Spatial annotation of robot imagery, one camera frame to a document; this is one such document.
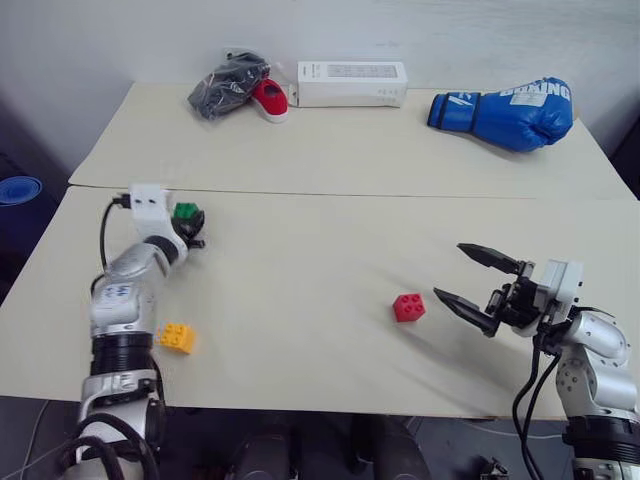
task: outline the red shoe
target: red shoe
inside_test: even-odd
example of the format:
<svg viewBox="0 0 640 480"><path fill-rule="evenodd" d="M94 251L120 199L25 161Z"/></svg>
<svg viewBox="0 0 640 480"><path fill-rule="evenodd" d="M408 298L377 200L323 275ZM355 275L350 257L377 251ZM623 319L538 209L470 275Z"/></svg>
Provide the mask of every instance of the red shoe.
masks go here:
<svg viewBox="0 0 640 480"><path fill-rule="evenodd" d="M289 105L287 96L280 85L267 78L253 91L253 103L262 116L272 123L282 123L287 119Z"/></svg>

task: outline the boxing glove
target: boxing glove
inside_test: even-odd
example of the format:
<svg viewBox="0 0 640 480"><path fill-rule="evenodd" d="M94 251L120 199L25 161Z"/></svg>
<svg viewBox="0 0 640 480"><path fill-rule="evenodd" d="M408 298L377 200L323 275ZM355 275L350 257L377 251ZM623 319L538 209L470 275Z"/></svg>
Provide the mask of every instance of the boxing glove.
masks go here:
<svg viewBox="0 0 640 480"><path fill-rule="evenodd" d="M573 125L571 91L558 78L543 78L502 92L436 95L427 124L469 132L517 152L552 145Z"/></svg>

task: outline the red lego block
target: red lego block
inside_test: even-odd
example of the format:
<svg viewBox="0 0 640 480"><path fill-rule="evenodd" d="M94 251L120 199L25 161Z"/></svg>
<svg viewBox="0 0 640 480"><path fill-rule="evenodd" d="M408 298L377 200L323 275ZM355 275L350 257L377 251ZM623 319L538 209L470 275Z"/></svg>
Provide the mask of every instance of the red lego block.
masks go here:
<svg viewBox="0 0 640 480"><path fill-rule="evenodd" d="M415 322L424 315L426 309L420 294L409 293L396 298L396 301L393 302L393 311L396 314L397 322Z"/></svg>

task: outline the black cable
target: black cable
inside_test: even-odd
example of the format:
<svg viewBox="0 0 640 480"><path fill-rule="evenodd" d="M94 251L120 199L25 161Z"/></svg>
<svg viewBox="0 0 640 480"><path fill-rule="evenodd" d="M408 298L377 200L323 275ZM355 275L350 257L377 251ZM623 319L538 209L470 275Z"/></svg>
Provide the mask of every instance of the black cable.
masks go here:
<svg viewBox="0 0 640 480"><path fill-rule="evenodd" d="M140 463L142 464L142 471L144 472L145 480L160 479L158 465L156 464L156 460L153 457L153 452L151 451L151 448L149 448L146 440L142 438L131 425L129 425L119 417L110 415L108 413L94 413L93 415L85 418L82 422L76 425L73 436L79 437L80 435L82 435L82 432L88 425L97 422L105 423L114 428L131 443L133 448L136 450L136 453L140 457Z"/></svg>
<svg viewBox="0 0 640 480"><path fill-rule="evenodd" d="M156 385L158 388L158 397L164 403L164 384L162 383L162 373L160 373L160 367L156 363L156 360L152 357L151 362L153 364L153 369L156 371Z"/></svg>
<svg viewBox="0 0 640 480"><path fill-rule="evenodd" d="M531 394L531 400L529 401L529 408L527 408L527 415L525 416L524 425L522 427L522 441L520 442L523 457L527 452L529 452L529 449L527 447L527 437L529 435L529 425L531 424L531 417L533 416L533 410L536 407L538 395L540 395L540 391L542 390L542 386L544 385L544 382L547 380L549 375L551 375L551 372L553 371L554 368L556 368L559 362L560 362L560 355L556 355L555 358L552 360L552 362L549 364L549 366L545 369L545 371L540 376L540 379L536 384L536 388L533 389L533 393ZM538 474L538 477L540 480L544 480L544 477L539 471L536 470L536 473Z"/></svg>
<svg viewBox="0 0 640 480"><path fill-rule="evenodd" d="M116 205L116 199L112 199L107 208L102 214L102 221L100 222L100 261L102 262L102 269L107 268L107 256L104 253L104 231L107 228L107 218L109 218L109 212Z"/></svg>
<svg viewBox="0 0 640 480"><path fill-rule="evenodd" d="M529 390L531 390L531 387L533 387L538 378L540 347L536 338L534 338L533 340L533 355L531 356L531 373L529 375L529 379L527 380L527 383L525 383L524 386L520 389L520 391L516 395L516 398L513 399L513 405L511 406L511 417L513 418L513 425L516 428L516 432L518 432L518 436L520 437L520 443L523 442L524 436L522 427L520 426L520 420L518 419L518 407L520 406L520 402L522 401L524 396L529 393ZM538 468L538 465L536 464L536 461L534 460L533 455L531 455L528 447L523 449L522 459L524 460L525 467L527 467L529 476L533 480L536 480L536 477L539 476L540 469Z"/></svg>
<svg viewBox="0 0 640 480"><path fill-rule="evenodd" d="M91 296L93 296L93 292L96 289L96 285L98 284L98 282L100 280L102 280L104 278L104 273L101 273L100 275L98 275L96 278L93 279L93 282L91 282L91 287L89 289L89 291L91 292Z"/></svg>
<svg viewBox="0 0 640 480"><path fill-rule="evenodd" d="M64 445L58 457L58 468L61 473L75 464L75 452L79 447L91 447L98 453L109 480L125 480L116 451L111 445L94 436L74 438Z"/></svg>

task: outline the white box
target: white box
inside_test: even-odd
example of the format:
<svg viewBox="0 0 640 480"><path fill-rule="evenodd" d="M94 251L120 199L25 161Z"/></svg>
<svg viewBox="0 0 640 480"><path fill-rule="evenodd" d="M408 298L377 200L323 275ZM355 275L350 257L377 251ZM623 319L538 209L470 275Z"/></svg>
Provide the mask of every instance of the white box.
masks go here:
<svg viewBox="0 0 640 480"><path fill-rule="evenodd" d="M400 107L402 62L298 62L298 107Z"/></svg>

